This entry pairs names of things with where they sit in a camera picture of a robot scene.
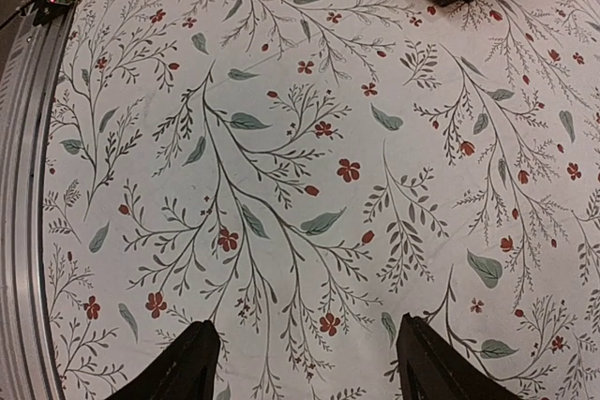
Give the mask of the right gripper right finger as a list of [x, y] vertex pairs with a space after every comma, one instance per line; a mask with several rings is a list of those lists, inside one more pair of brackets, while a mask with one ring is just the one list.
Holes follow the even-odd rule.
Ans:
[[426, 322], [406, 314], [397, 342], [404, 399], [516, 399], [514, 393], [478, 371]]

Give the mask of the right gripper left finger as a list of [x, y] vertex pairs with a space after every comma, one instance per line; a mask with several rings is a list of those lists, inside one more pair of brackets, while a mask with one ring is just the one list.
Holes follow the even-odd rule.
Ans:
[[211, 400], [219, 350], [215, 325], [194, 321], [109, 400]]

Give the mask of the floral tablecloth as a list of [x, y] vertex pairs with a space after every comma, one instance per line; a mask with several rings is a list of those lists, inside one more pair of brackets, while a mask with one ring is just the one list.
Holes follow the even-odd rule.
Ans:
[[189, 323], [220, 399], [399, 399], [421, 316], [599, 395], [599, 0], [81, 0], [43, 198], [61, 393]]

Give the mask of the aluminium front rail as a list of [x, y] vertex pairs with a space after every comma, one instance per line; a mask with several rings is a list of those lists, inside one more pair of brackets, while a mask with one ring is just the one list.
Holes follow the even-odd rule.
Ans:
[[28, 1], [1, 9], [1, 396], [61, 399], [46, 305], [42, 201], [50, 113], [75, 9], [37, 24]]

